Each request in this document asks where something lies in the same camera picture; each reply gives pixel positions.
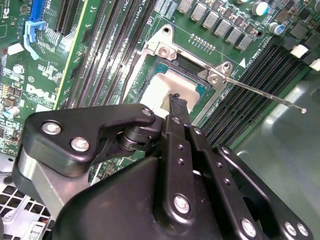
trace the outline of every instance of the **mounting hole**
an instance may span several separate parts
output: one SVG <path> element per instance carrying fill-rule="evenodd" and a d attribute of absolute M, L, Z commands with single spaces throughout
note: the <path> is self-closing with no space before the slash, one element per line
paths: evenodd
<path fill-rule="evenodd" d="M 231 184 L 229 179 L 227 179 L 227 178 L 224 180 L 224 183 L 227 184 L 228 186 Z"/>
<path fill-rule="evenodd" d="M 169 35 L 170 29 L 167 28 L 167 27 L 165 27 L 162 32 L 163 32 L 165 35 Z"/>
<path fill-rule="evenodd" d="M 151 112 L 150 112 L 150 110 L 147 109 L 147 108 L 142 108 L 142 112 L 143 112 L 143 114 L 145 114 L 145 115 L 147 115 L 147 116 L 151 116 Z"/>
<path fill-rule="evenodd" d="M 229 69 L 230 69 L 229 63 L 226 63 L 225 65 L 223 65 L 223 70 L 228 71 Z"/>
<path fill-rule="evenodd" d="M 184 160 L 182 158 L 179 158 L 178 159 L 178 164 L 185 165 L 185 162 L 184 162 Z"/>
<path fill-rule="evenodd" d="M 179 118 L 173 117 L 172 120 L 173 120 L 176 124 L 180 124 Z"/>

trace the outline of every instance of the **gray metal panel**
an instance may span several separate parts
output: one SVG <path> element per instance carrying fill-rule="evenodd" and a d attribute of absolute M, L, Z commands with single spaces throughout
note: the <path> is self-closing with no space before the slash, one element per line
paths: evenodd
<path fill-rule="evenodd" d="M 278 105 L 236 152 L 320 239 L 320 86 L 309 75 L 286 99 L 305 114 Z"/>

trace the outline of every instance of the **electrolytic capacitor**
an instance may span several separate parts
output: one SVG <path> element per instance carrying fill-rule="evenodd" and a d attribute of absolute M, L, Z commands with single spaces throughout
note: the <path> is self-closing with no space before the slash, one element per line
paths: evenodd
<path fill-rule="evenodd" d="M 252 5 L 252 13 L 256 16 L 265 15 L 269 10 L 269 5 L 265 1 L 256 1 Z"/>
<path fill-rule="evenodd" d="M 285 31 L 285 27 L 282 25 L 279 25 L 276 22 L 272 22 L 269 25 L 269 32 L 275 35 L 280 35 Z"/>

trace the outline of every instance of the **integrated circuit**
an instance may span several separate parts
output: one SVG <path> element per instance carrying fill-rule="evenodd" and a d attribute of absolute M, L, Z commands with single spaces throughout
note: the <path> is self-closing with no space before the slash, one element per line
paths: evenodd
<path fill-rule="evenodd" d="M 222 5 L 222 2 L 219 1 L 219 0 L 216 0 L 214 2 L 214 4 L 212 5 L 212 10 L 215 11 L 215 12 L 218 12 L 218 9 L 220 8 L 220 6 Z"/>
<path fill-rule="evenodd" d="M 240 27 L 240 25 L 243 23 L 245 19 L 242 16 L 238 16 L 238 18 L 235 20 L 234 25 L 237 27 Z"/>
<path fill-rule="evenodd" d="M 313 34 L 307 39 L 305 45 L 310 49 L 316 49 L 320 45 L 320 38 L 316 34 Z"/>
<path fill-rule="evenodd" d="M 178 6 L 178 11 L 183 14 L 186 14 L 193 2 L 194 0 L 182 0 Z"/>
<path fill-rule="evenodd" d="M 238 46 L 236 47 L 241 51 L 245 51 L 249 47 L 252 40 L 253 39 L 251 37 L 249 37 L 248 35 L 245 35 L 243 39 L 239 42 Z"/>
<path fill-rule="evenodd" d="M 290 10 L 290 9 L 293 7 L 294 4 L 295 4 L 294 1 L 289 0 L 289 1 L 287 2 L 287 4 L 284 6 L 284 8 L 285 8 L 286 10 Z"/>
<path fill-rule="evenodd" d="M 5 130 L 3 128 L 0 128 L 0 138 L 3 138 L 5 136 Z"/>
<path fill-rule="evenodd" d="M 197 3 L 190 18 L 194 21 L 200 21 L 206 10 L 207 8 L 204 5 L 202 5 L 201 3 Z"/>
<path fill-rule="evenodd" d="M 239 37 L 241 36 L 241 34 L 242 33 L 238 28 L 234 28 L 229 34 L 229 36 L 227 37 L 226 41 L 231 44 L 235 44 L 239 39 Z"/>
<path fill-rule="evenodd" d="M 298 22 L 297 25 L 295 25 L 295 27 L 290 31 L 290 34 L 296 39 L 302 39 L 307 32 L 308 28 Z"/>
<path fill-rule="evenodd" d="M 223 14 L 223 17 L 224 17 L 225 19 L 229 19 L 229 17 L 231 16 L 231 14 L 232 14 L 233 12 L 234 12 L 234 11 L 233 11 L 232 9 L 227 8 L 227 9 L 225 10 L 225 13 Z"/>
<path fill-rule="evenodd" d="M 279 14 L 275 17 L 277 22 L 283 23 L 289 17 L 289 13 L 286 10 L 282 9 Z"/>
<path fill-rule="evenodd" d="M 224 37 L 228 32 L 230 26 L 231 24 L 228 21 L 222 20 L 214 33 L 219 35 L 220 37 Z"/>
<path fill-rule="evenodd" d="M 208 16 L 204 20 L 202 26 L 204 26 L 206 29 L 212 29 L 218 19 L 219 19 L 219 16 L 216 13 L 211 11 L 209 12 Z"/>
<path fill-rule="evenodd" d="M 248 27 L 245 29 L 245 32 L 247 34 L 251 34 L 252 30 L 255 28 L 255 26 L 253 24 L 249 24 Z"/>
<path fill-rule="evenodd" d="M 298 14 L 298 17 L 302 20 L 306 20 L 309 16 L 310 16 L 310 12 L 306 8 L 303 8 L 301 12 Z"/>

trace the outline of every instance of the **black plastic bracket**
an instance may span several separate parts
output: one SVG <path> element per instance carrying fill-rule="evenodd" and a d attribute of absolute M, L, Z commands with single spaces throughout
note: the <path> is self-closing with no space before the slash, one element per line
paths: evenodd
<path fill-rule="evenodd" d="M 184 123 L 176 116 L 166 116 L 160 144 L 154 214 L 166 232 L 181 234 L 195 221 L 196 197 L 191 147 Z"/>
<path fill-rule="evenodd" d="M 25 122 L 22 145 L 25 152 L 58 173 L 78 177 L 92 163 L 132 154 L 117 143 L 118 133 L 130 127 L 146 127 L 156 120 L 143 104 L 108 105 L 34 113 Z M 61 132 L 50 135 L 42 125 L 54 122 Z M 89 143 L 86 151 L 76 151 L 71 141 L 77 137 Z"/>

